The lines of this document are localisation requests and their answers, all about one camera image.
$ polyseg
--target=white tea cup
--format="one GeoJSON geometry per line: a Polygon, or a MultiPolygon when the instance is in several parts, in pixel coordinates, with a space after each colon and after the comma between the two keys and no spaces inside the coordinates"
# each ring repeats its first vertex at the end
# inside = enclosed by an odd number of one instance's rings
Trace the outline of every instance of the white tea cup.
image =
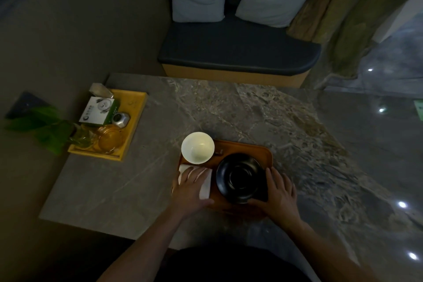
{"type": "Polygon", "coordinates": [[[181,146],[182,156],[191,164],[207,162],[214,154],[213,139],[203,132],[191,133],[181,146]]]}

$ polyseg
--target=wooden bench base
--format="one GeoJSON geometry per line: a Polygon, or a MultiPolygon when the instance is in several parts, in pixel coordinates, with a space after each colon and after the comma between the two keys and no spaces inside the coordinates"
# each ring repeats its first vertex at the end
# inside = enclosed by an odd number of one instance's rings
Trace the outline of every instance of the wooden bench base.
{"type": "Polygon", "coordinates": [[[177,78],[203,79],[208,81],[248,83],[277,87],[299,88],[309,71],[294,76],[258,74],[255,72],[232,72],[227,70],[203,69],[162,64],[167,76],[177,78]]]}

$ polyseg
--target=green plant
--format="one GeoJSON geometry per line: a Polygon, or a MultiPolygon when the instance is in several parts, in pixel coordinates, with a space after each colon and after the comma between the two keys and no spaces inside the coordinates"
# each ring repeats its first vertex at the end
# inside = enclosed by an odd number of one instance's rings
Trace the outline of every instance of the green plant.
{"type": "Polygon", "coordinates": [[[55,107],[45,106],[32,108],[25,116],[12,119],[6,129],[31,132],[42,146],[60,155],[74,131],[74,124],[60,119],[55,107]]]}

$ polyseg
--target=dark blue bench cushion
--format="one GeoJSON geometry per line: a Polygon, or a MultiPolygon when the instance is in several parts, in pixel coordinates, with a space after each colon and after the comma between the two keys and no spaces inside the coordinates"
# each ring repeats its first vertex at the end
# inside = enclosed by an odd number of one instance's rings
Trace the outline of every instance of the dark blue bench cushion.
{"type": "Polygon", "coordinates": [[[158,60],[178,66],[292,76],[308,71],[320,51],[319,44],[289,37],[284,28],[227,14],[218,23],[172,23],[158,60]]]}

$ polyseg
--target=yellow tray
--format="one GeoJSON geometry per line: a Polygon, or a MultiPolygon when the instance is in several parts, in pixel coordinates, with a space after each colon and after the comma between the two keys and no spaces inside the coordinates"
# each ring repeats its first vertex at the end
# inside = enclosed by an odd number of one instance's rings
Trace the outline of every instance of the yellow tray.
{"type": "Polygon", "coordinates": [[[132,136],[137,128],[141,113],[143,112],[148,94],[144,92],[132,92],[130,90],[110,89],[113,97],[120,101],[119,112],[128,113],[131,117],[128,125],[122,129],[125,142],[122,147],[112,154],[102,154],[94,151],[92,147],[87,149],[78,148],[75,145],[69,146],[68,152],[73,154],[106,158],[112,161],[122,161],[130,147],[132,136]]]}

